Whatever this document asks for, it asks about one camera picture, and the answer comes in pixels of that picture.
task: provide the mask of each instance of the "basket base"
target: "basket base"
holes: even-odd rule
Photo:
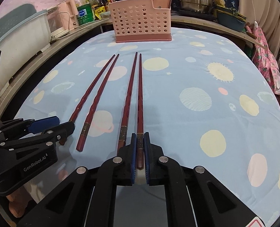
[[[116,43],[171,41],[171,34],[116,36]]]

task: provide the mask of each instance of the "beige curtain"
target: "beige curtain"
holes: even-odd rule
[[[239,13],[253,24],[255,19],[262,28],[269,49],[277,56],[280,48],[280,3],[278,0],[240,0]]]

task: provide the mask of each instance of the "silver screw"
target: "silver screw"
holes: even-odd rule
[[[114,157],[113,158],[113,162],[118,164],[118,163],[121,163],[122,162],[122,158],[121,157]]]
[[[168,162],[168,158],[166,156],[161,156],[159,158],[159,161],[162,162],[162,163],[166,163],[166,162]]]
[[[83,174],[86,172],[86,168],[85,167],[79,167],[76,171],[78,174]]]
[[[204,169],[204,167],[202,167],[202,166],[197,166],[197,167],[195,168],[195,171],[196,171],[197,173],[203,173],[203,172],[205,171],[205,169]]]

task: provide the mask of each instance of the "pink container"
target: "pink container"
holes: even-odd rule
[[[169,0],[123,0],[109,4],[116,43],[171,41]]]

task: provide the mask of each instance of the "decorative metal band on chopstick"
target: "decorative metal band on chopstick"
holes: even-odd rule
[[[126,93],[126,98],[125,98],[125,105],[124,105],[124,109],[123,109],[123,116],[122,116],[120,135],[119,135],[119,141],[118,141],[117,155],[119,153],[119,149],[124,147],[126,144],[128,117],[129,117],[129,110],[130,110],[131,94],[133,91],[133,79],[135,77],[137,56],[138,56],[138,52],[136,52],[135,58],[133,60],[133,67],[131,69],[130,79],[129,79],[129,83],[128,83],[128,87],[127,87],[127,93]]]
[[[143,153],[143,87],[142,87],[142,54],[139,57],[139,88],[138,88],[138,123],[137,123],[137,169],[144,168]]]
[[[102,95],[102,92],[103,92],[103,90],[105,88],[106,82],[109,79],[109,75],[111,74],[112,69],[114,68],[114,65],[116,64],[116,62],[118,60],[118,57],[119,57],[119,54],[117,54],[114,62],[112,63],[112,65],[109,68],[109,70],[107,71],[106,76],[104,77],[104,79],[103,79],[103,81],[101,83],[101,86],[98,89],[97,95],[94,98],[94,102],[91,105],[89,113],[86,116],[86,119],[85,119],[85,122],[84,122],[84,125],[83,125],[83,128],[82,128],[82,131],[81,131],[78,143],[77,143],[77,147],[76,147],[76,150],[78,150],[79,152],[82,152],[82,150],[84,148],[85,140],[86,140],[89,128],[91,126],[91,123],[92,123],[92,120],[93,120],[93,117],[94,117],[94,113],[95,113],[95,111],[97,109],[98,102],[99,102],[100,97]]]
[[[71,115],[71,117],[69,118],[69,121],[72,121],[75,123],[75,120],[77,119],[77,116],[81,110],[81,108],[83,107],[83,104],[85,103],[87,97],[89,96],[89,94],[91,93],[91,91],[93,90],[93,88],[95,87],[95,85],[97,84],[98,80],[100,79],[100,77],[102,76],[103,72],[105,71],[105,69],[109,66],[109,63],[111,63],[111,61],[113,60],[113,58],[115,57],[115,55],[113,55],[109,61],[105,64],[105,66],[101,69],[101,71],[98,73],[98,75],[95,77],[95,79],[93,80],[93,82],[91,83],[91,85],[88,87],[88,89],[86,90],[85,94],[83,95],[83,97],[81,98],[80,102],[78,103],[78,105],[76,106],[75,111],[73,112],[73,114]],[[65,140],[64,139],[60,139],[59,141],[60,145],[64,145]]]

